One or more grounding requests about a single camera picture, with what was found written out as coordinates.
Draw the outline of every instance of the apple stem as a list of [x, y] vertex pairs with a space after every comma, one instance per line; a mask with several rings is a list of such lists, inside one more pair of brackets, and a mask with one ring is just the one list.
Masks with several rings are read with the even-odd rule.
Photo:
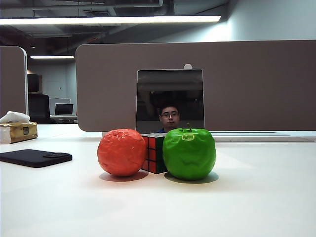
[[187, 126], [189, 127], [190, 131], [189, 132], [192, 132], [192, 129], [191, 129], [191, 126], [190, 126], [190, 123], [188, 122], [187, 123]]

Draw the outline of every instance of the tissue box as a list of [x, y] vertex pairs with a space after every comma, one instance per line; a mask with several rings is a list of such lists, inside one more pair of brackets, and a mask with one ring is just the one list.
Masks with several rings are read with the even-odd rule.
[[147, 157], [142, 166], [143, 170], [154, 174], [167, 171], [162, 156], [162, 144], [165, 136], [166, 133], [149, 133], [142, 135], [147, 147]]
[[38, 137], [36, 122], [0, 123], [0, 143], [10, 144]]

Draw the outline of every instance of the green apple toy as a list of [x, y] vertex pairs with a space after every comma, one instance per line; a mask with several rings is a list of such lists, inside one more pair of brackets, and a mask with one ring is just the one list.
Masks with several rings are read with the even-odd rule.
[[178, 179], [202, 179], [211, 172], [216, 160], [214, 138], [202, 128], [169, 131], [163, 140], [162, 151], [168, 171]]

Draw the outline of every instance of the black phone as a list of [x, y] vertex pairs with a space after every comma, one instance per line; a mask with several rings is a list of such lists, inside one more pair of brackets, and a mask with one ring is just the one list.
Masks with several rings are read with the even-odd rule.
[[32, 149], [0, 153], [0, 161], [33, 168], [59, 164], [72, 159], [73, 156], [69, 153], [45, 152]]

